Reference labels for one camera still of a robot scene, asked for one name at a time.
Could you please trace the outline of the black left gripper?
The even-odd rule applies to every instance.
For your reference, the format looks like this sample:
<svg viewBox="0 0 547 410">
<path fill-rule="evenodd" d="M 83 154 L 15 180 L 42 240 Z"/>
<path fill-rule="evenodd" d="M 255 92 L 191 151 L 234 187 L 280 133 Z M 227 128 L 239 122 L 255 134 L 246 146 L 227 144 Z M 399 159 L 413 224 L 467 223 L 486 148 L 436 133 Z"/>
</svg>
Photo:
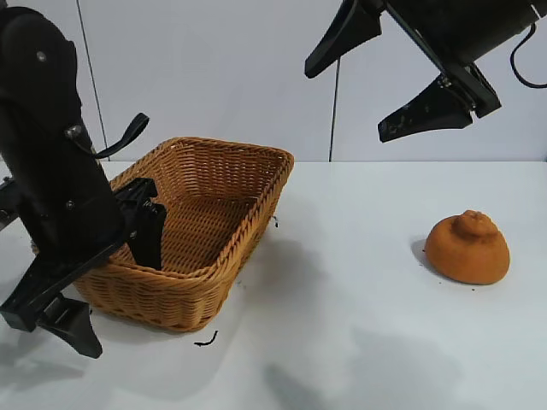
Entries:
<svg viewBox="0 0 547 410">
<path fill-rule="evenodd" d="M 1 126 L 1 155 L 12 179 L 1 203 L 21 219 L 38 254 L 1 306 L 10 327 L 37 326 L 77 353 L 103 353 L 87 302 L 65 297 L 70 284 L 105 262 L 124 242 L 142 267 L 162 269 L 167 218 L 150 178 L 135 178 L 114 193 L 83 124 L 57 136 L 30 123 Z"/>
</svg>

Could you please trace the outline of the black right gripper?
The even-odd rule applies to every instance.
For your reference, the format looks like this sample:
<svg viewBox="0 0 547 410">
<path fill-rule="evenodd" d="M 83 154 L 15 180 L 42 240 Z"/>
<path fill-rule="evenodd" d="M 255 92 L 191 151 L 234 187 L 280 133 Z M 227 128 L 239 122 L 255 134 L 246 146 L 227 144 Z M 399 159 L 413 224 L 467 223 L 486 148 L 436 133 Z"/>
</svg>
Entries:
<svg viewBox="0 0 547 410">
<path fill-rule="evenodd" d="M 387 143 L 421 132 L 463 129 L 501 107 L 476 61 L 546 16 L 545 1 L 385 1 L 385 10 L 440 75 L 378 124 Z M 381 34 L 382 2 L 343 0 L 304 74 L 315 78 L 341 56 Z"/>
</svg>

